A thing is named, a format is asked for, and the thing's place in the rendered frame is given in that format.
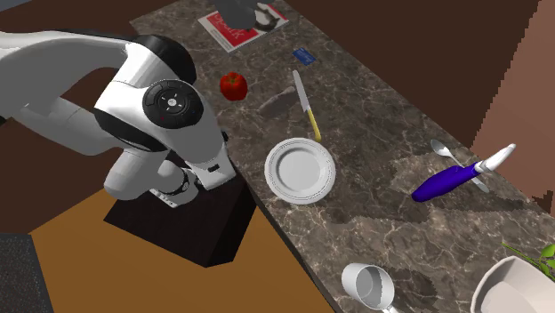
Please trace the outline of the small blue card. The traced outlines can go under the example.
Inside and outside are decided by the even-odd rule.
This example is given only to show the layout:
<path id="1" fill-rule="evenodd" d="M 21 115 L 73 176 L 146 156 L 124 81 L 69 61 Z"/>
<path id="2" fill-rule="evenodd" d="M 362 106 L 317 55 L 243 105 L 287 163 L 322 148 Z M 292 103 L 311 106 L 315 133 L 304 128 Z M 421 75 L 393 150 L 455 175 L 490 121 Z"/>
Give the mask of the small blue card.
<path id="1" fill-rule="evenodd" d="M 310 65 L 316 60 L 316 58 L 304 48 L 294 50 L 292 55 L 305 66 Z"/>

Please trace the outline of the dark robot stand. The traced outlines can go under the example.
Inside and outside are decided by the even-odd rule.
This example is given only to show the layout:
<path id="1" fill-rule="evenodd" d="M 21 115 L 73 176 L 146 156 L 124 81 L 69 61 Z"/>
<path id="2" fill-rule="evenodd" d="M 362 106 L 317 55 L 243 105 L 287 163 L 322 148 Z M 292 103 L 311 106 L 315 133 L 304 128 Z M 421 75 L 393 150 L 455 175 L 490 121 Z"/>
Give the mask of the dark robot stand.
<path id="1" fill-rule="evenodd" d="M 241 174 L 172 208 L 152 193 L 112 206 L 104 221 L 202 267 L 231 262 L 256 203 Z"/>

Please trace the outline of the red apple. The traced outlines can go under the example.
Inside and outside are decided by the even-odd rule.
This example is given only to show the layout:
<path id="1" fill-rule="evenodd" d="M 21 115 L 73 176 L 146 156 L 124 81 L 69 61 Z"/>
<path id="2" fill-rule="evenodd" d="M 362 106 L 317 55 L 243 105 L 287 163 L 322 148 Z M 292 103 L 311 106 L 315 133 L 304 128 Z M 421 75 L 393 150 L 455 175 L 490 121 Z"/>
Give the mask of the red apple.
<path id="1" fill-rule="evenodd" d="M 221 94 L 232 101 L 243 100 L 248 92 L 245 78 L 236 72 L 229 72 L 221 78 L 220 89 Z"/>

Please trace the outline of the yellow-handled knife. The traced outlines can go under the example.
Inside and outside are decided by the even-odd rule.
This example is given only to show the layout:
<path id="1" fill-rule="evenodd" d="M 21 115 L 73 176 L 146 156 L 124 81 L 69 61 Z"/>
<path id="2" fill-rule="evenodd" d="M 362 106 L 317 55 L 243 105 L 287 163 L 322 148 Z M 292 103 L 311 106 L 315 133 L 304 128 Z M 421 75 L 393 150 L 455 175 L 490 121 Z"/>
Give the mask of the yellow-handled knife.
<path id="1" fill-rule="evenodd" d="M 320 130 L 318 128 L 318 123 L 317 123 L 317 121 L 314 117 L 314 114 L 313 114 L 312 110 L 311 110 L 310 103 L 309 103 L 309 100 L 308 100 L 308 96 L 307 96 L 306 91 L 304 89 L 304 85 L 302 83 L 302 79 L 300 77 L 300 74 L 297 70 L 293 71 L 293 77 L 294 77 L 295 89 L 298 93 L 299 100 L 300 100 L 300 103 L 302 105 L 302 109 L 308 115 L 311 126 L 313 128 L 313 132 L 315 134 L 315 141 L 316 142 L 321 142 L 322 137 L 321 137 Z"/>

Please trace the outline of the silver spoon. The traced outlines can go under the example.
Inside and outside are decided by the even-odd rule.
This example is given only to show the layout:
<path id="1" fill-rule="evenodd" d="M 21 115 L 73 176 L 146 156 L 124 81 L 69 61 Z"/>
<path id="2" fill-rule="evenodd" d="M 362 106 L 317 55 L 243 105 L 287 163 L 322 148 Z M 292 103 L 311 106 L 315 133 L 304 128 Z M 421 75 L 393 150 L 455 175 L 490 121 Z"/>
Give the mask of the silver spoon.
<path id="1" fill-rule="evenodd" d="M 455 163 L 459 166 L 463 166 L 463 164 L 452 154 L 452 152 L 450 151 L 449 148 L 447 148 L 443 143 L 441 143 L 438 140 L 432 139 L 430 141 L 430 145 L 432 147 L 432 149 L 434 150 L 434 152 L 442 157 L 450 157 L 453 161 L 455 161 Z M 483 183 L 480 179 L 478 178 L 472 178 L 471 181 L 483 192 L 488 193 L 489 192 L 489 188 L 486 186 L 485 183 Z"/>

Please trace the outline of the white cup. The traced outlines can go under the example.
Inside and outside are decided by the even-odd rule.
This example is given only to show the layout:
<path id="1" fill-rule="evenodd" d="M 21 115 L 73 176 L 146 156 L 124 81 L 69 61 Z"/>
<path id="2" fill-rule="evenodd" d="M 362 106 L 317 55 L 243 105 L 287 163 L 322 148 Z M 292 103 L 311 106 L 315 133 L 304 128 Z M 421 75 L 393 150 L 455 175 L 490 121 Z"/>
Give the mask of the white cup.
<path id="1" fill-rule="evenodd" d="M 342 271 L 342 287 L 356 301 L 383 313 L 400 313 L 392 302 L 395 286 L 387 271 L 363 263 L 351 263 Z"/>

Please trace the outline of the red and white magazine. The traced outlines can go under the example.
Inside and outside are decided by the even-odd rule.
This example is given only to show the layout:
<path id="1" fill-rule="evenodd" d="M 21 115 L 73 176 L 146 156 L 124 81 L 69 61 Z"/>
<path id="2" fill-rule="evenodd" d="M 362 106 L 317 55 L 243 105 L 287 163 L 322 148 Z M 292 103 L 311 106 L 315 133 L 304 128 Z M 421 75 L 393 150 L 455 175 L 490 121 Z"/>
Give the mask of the red and white magazine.
<path id="1" fill-rule="evenodd" d="M 234 52 L 289 22 L 271 4 L 257 4 L 254 13 L 256 22 L 250 29 L 230 28 L 219 12 L 209 13 L 197 21 L 226 52 Z"/>

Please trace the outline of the white plate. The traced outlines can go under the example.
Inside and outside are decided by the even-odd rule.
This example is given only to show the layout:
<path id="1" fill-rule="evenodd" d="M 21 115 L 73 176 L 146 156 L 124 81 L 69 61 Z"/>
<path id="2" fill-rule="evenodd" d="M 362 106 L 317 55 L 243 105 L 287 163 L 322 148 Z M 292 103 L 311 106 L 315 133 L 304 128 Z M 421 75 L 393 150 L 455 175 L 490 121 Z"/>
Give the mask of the white plate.
<path id="1" fill-rule="evenodd" d="M 306 138 L 279 142 L 267 155 L 265 180 L 280 199 L 309 205 L 323 199 L 334 186 L 335 163 L 326 148 Z"/>

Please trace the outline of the blue tool with white tip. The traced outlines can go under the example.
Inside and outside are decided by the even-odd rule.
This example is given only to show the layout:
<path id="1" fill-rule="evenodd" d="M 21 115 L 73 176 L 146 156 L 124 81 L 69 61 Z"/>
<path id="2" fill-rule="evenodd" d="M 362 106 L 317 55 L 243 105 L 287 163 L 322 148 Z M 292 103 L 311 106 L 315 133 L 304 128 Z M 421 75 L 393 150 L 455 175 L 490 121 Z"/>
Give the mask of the blue tool with white tip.
<path id="1" fill-rule="evenodd" d="M 415 202 L 426 202 L 434 197 L 443 196 L 446 193 L 463 185 L 472 178 L 485 172 L 493 172 L 516 148 L 512 143 L 502 148 L 486 160 L 482 160 L 472 165 L 454 165 L 438 172 L 424 181 L 411 195 Z"/>

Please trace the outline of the white pot with green plant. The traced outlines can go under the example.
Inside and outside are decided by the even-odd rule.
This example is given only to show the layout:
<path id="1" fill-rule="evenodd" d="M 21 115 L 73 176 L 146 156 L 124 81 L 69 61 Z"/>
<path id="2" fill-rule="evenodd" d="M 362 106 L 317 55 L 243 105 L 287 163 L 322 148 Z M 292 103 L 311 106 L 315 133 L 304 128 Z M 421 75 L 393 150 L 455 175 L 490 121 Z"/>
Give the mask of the white pot with green plant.
<path id="1" fill-rule="evenodd" d="M 532 258 L 502 243 L 514 255 L 498 261 L 481 278 L 471 313 L 555 313 L 555 244 Z"/>

